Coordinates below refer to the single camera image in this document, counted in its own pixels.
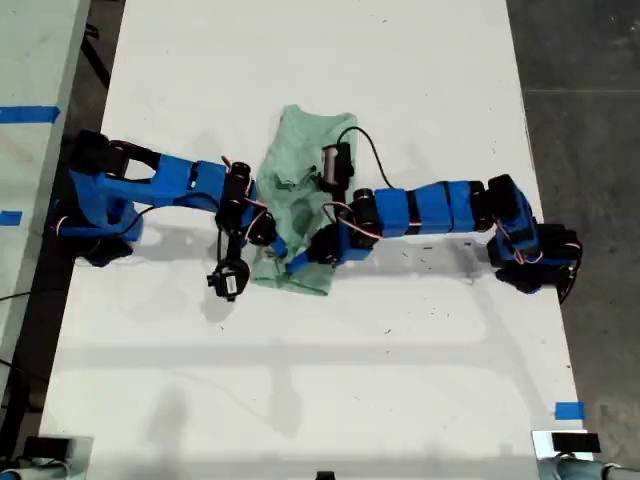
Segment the concrete floor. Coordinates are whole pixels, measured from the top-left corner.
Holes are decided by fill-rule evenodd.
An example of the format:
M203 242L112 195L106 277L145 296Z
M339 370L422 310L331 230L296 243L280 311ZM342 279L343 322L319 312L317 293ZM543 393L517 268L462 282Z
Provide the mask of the concrete floor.
M563 315L586 424L600 434L604 459L640 467L640 381L634 381L640 366L640 253L634 248L640 223L632 210L640 204L640 2L507 3L545 221L575 228L585 246ZM93 0L90 22L101 33L96 48L109 68L123 6L123 0ZM67 133L99 129L105 98L81 57ZM55 253L53 243L48 248ZM57 258L46 250L42 255ZM67 272L70 265L58 268ZM36 280L46 285L42 278L50 271L43 269ZM22 358L45 375L55 343L36 343L46 352L40 361L29 353L43 338L43 323L59 328L64 298L56 307L57 327L51 308L30 308L27 320L36 328L23 330ZM41 403L43 394L36 391L32 402Z

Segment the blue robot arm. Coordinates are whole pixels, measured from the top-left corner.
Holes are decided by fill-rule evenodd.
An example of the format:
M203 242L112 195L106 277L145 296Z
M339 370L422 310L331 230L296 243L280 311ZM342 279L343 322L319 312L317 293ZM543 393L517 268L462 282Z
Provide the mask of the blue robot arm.
M130 160L146 164L153 176L125 178ZM275 221L256 201L255 182L243 163L190 162L83 131L76 139L69 172L75 197L59 208L56 230L76 255L93 265L104 266L131 254L129 243L141 235L142 215L169 205L217 214L219 232L229 236L229 244L226 258L218 259L216 271L207 279L228 300L235 299L248 281L249 267L240 258L247 242L286 255ZM137 212L134 202L149 207Z
M489 180L487 190L478 181L438 182L410 191L360 189L347 205L342 198L353 173L339 165L350 163L348 144L327 147L331 148L335 150L332 171L327 175L325 169L319 186L334 198L336 221L317 232L309 249L287 265L289 273L310 262L338 266L364 260L384 238L483 232L495 225L496 234L487 247L491 264L499 269L498 279L525 293L555 285L560 299L566 298L582 246L575 232L561 225L538 224L509 175Z

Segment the white tabletop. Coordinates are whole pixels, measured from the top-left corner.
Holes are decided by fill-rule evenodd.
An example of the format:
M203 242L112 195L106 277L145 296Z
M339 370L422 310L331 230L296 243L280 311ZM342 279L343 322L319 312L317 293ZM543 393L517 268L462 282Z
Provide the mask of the white tabletop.
M87 0L0 1L0 107L61 111L53 124L0 125L0 211L22 212L19 226L0 226L0 297L31 288L88 10ZM0 302L4 360L13 356L27 301ZM0 392L8 373L0 368Z
M509 173L541 218L503 0L127 2L105 134L257 169L292 103L356 114L396 185ZM362 142L357 169L383 185ZM528 479L531 430L580 428L553 416L576 399L556 294L498 282L489 234L387 240L328 297L232 308L215 236L165 208L132 257L76 266L42 432L95 437L92 480Z

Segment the blue painter's tape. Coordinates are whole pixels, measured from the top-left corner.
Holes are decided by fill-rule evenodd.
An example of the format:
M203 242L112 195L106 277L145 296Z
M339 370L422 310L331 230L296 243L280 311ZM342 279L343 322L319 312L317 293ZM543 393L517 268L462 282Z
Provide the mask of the blue painter's tape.
M382 223L382 236L401 237L409 228L407 192L399 188L376 190L376 207Z
M53 106L0 106L0 123L53 123L58 115L60 109Z
M584 420L584 403L556 402L556 420Z
M0 226L3 227L17 227L22 220L22 212L0 212Z

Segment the green cloth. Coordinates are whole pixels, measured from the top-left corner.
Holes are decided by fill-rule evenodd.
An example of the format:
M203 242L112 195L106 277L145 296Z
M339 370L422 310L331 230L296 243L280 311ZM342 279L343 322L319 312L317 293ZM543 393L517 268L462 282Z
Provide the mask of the green cloth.
M334 272L331 265L310 263L294 275L287 275L284 265L306 250L311 237L329 222L322 204L331 201L331 195L321 192L316 184L324 168L322 147L335 144L345 128L356 124L351 113L326 117L303 112L297 105L285 107L256 180L260 200L269 206L288 254L285 259L275 259L267 249L261 249L251 272L254 283L311 295L329 294ZM352 133L345 138L355 158Z

